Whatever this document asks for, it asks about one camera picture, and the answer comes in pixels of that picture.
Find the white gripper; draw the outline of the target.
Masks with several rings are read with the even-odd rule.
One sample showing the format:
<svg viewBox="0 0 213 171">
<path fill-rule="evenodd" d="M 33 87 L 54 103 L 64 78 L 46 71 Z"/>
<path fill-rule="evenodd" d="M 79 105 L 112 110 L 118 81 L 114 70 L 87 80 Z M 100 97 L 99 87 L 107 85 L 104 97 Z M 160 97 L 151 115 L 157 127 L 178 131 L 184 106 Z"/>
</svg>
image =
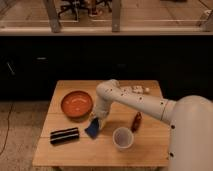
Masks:
<svg viewBox="0 0 213 171">
<path fill-rule="evenodd" d="M 98 119 L 99 129 L 102 130 L 106 125 L 108 116 L 108 110 L 94 107 L 91 114 L 89 115 L 89 120 L 93 121 L 94 119 Z"/>
</svg>

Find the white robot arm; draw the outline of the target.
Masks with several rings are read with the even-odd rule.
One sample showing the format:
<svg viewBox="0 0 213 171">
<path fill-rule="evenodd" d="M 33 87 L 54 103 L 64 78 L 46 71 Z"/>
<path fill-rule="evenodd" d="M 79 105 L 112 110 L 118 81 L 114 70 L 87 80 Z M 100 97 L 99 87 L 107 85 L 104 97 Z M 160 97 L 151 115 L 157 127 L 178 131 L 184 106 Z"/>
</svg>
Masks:
<svg viewBox="0 0 213 171">
<path fill-rule="evenodd" d="M 99 129 L 104 127 L 113 102 L 169 125 L 168 171 L 213 171 L 212 101 L 199 95 L 171 100 L 139 94 L 111 79 L 96 87 L 92 114 L 98 119 Z"/>
</svg>

